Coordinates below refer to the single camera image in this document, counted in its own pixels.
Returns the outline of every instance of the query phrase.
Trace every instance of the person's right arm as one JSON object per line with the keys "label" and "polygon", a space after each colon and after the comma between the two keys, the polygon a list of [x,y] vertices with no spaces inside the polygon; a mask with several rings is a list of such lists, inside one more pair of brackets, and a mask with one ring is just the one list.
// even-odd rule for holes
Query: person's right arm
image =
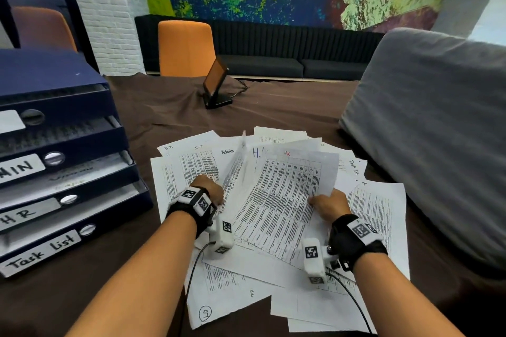
{"label": "person's right arm", "polygon": [[[351,213],[346,195],[336,189],[309,203],[331,223]],[[464,337],[383,253],[365,253],[353,274],[381,337]]]}

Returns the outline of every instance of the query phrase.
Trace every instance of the black sofa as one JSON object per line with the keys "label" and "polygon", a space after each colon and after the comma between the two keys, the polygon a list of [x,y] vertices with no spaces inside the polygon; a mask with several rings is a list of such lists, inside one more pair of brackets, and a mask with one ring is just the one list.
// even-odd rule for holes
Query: black sofa
{"label": "black sofa", "polygon": [[[146,71],[160,72],[158,23],[174,19],[184,20],[162,15],[135,18]],[[332,28],[203,22],[211,26],[215,53],[229,74],[237,76],[359,80],[383,38],[383,33]]]}

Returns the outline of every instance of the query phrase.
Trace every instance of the orange chair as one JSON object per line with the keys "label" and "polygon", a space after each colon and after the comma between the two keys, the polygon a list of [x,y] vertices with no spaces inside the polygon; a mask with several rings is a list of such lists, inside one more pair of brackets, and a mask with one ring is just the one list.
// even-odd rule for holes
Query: orange chair
{"label": "orange chair", "polygon": [[158,49],[161,76],[206,76],[216,59],[211,26],[197,21],[161,21]]}
{"label": "orange chair", "polygon": [[61,48],[77,52],[67,21],[59,11],[12,7],[21,48]]}

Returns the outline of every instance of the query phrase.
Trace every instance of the stack of papers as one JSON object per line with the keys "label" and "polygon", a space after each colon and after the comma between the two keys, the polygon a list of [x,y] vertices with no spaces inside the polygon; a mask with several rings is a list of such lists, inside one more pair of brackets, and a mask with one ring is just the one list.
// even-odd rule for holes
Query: stack of papers
{"label": "stack of papers", "polygon": [[[203,253],[187,291],[193,329],[271,296],[271,314],[286,317],[290,332],[361,330],[365,322],[345,289],[330,278],[311,284],[303,270],[300,240],[327,244],[330,224],[307,204],[309,196],[343,191],[353,213],[384,238],[392,261],[409,278],[403,184],[368,181],[367,161],[351,150],[312,139],[306,132],[256,127],[253,136],[220,138],[214,131],[161,145],[151,159],[163,221],[168,203],[199,174],[224,187],[218,213],[233,224],[235,245],[226,253]],[[208,241],[195,242],[192,263]],[[367,309],[355,278],[334,274]]]}

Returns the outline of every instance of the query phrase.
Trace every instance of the forearm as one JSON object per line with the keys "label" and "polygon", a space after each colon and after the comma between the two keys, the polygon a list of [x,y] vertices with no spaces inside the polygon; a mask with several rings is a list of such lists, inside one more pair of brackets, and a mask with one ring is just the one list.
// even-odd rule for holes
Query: forearm
{"label": "forearm", "polygon": [[174,212],[86,307],[67,337],[167,334],[190,263],[197,226]]}
{"label": "forearm", "polygon": [[353,273],[381,337],[464,337],[387,255],[366,253]]}

